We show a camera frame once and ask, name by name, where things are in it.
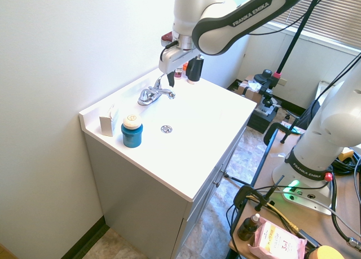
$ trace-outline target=sink drain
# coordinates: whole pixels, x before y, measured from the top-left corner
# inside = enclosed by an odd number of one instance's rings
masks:
[[[173,128],[169,125],[164,125],[160,128],[160,130],[162,130],[163,133],[171,133]]]

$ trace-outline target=window blinds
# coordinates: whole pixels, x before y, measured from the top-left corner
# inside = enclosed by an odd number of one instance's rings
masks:
[[[300,1],[273,21],[283,25],[295,22],[307,11],[311,1]],[[361,49],[361,0],[322,0],[304,30]]]

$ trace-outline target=green status light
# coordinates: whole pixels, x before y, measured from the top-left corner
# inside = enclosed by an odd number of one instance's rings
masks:
[[[299,183],[300,183],[299,180],[293,180],[292,183],[289,184],[288,187],[286,187],[283,191],[284,192],[289,192],[292,187],[296,187]]]

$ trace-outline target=chrome faucet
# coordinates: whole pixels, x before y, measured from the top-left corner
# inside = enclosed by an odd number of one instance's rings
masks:
[[[149,86],[147,89],[142,90],[140,93],[140,97],[138,98],[138,104],[142,106],[147,106],[153,102],[155,102],[162,94],[168,96],[169,99],[175,98],[175,93],[168,89],[162,89],[160,81],[162,79],[162,74],[154,84],[154,87]]]

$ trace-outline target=jar lid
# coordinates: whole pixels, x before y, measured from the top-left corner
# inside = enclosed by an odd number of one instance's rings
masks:
[[[142,124],[142,118],[136,114],[130,114],[123,119],[123,125],[130,130],[137,129]]]

